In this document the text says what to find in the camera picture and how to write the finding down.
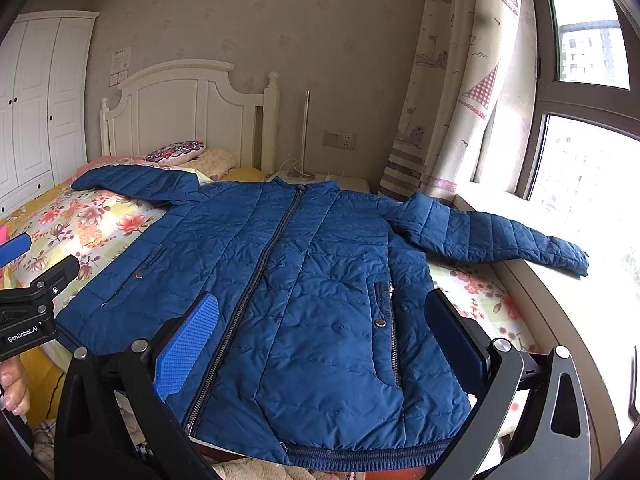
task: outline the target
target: wall outlet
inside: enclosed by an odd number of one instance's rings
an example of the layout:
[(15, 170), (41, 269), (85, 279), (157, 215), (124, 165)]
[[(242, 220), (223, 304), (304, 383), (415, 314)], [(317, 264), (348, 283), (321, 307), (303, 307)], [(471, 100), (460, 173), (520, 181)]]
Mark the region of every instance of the wall outlet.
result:
[(356, 136), (354, 134), (338, 134), (338, 148), (343, 150), (353, 150), (356, 146)]
[(329, 130), (325, 130), (324, 135), (322, 136), (322, 145), (329, 146), (330, 148), (337, 148), (338, 134), (330, 132)]

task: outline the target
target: silver bolt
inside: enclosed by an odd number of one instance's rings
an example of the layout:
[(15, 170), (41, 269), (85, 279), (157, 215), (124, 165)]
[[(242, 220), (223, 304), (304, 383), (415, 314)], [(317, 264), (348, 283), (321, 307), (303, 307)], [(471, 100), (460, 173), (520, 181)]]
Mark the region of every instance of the silver bolt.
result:
[(506, 339), (496, 339), (494, 341), (494, 348), (500, 352), (508, 352), (511, 350), (511, 343), (509, 343)]
[(147, 343), (144, 339), (136, 339), (133, 343), (131, 343), (131, 349), (136, 353), (136, 354), (142, 354), (142, 352), (144, 352), (149, 346), (149, 343)]
[(556, 355), (562, 359), (568, 359), (571, 352), (566, 346), (556, 346)]
[(87, 355), (88, 351), (86, 349), (86, 347), (84, 346), (79, 346), (78, 348), (76, 348), (76, 351), (74, 352), (74, 357), (76, 359), (84, 359)]

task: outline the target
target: finger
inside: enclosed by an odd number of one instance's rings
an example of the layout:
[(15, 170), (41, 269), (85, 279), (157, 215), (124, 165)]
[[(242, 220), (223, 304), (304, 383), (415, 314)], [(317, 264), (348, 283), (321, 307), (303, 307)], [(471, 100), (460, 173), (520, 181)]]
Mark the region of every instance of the finger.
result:
[(0, 363), (0, 384), (4, 389), (15, 383), (24, 373), (24, 367), (20, 361), (20, 357), (12, 357), (7, 361)]
[(24, 379), (15, 381), (14, 384), (9, 386), (2, 396), (4, 400), (4, 407), (7, 411), (11, 412), (18, 407), (25, 394), (27, 393), (27, 383)]
[(14, 408), (14, 415), (24, 415), (29, 411), (29, 406), (31, 405), (31, 399), (29, 395), (29, 391), (27, 390), (24, 394), (24, 397), (20, 401), (20, 404), (16, 408)]

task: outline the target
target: white wardrobe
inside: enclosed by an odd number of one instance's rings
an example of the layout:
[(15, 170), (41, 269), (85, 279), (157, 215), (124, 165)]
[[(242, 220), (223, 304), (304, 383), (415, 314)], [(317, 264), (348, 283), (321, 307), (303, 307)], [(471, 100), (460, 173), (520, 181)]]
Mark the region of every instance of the white wardrobe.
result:
[(22, 14), (0, 45), (0, 218), (86, 163), (84, 78), (97, 15)]

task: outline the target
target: window frame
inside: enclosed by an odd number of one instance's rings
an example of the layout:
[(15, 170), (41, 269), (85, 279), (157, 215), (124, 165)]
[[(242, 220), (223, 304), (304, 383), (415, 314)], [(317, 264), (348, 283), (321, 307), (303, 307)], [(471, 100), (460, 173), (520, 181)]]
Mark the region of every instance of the window frame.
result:
[(552, 0), (533, 0), (538, 32), (538, 81), (529, 142), (515, 194), (531, 196), (542, 158), (546, 118), (556, 115), (595, 124), (640, 140), (640, 38), (636, 29), (613, 0), (618, 14), (626, 61), (629, 89), (570, 81), (559, 81), (562, 45)]

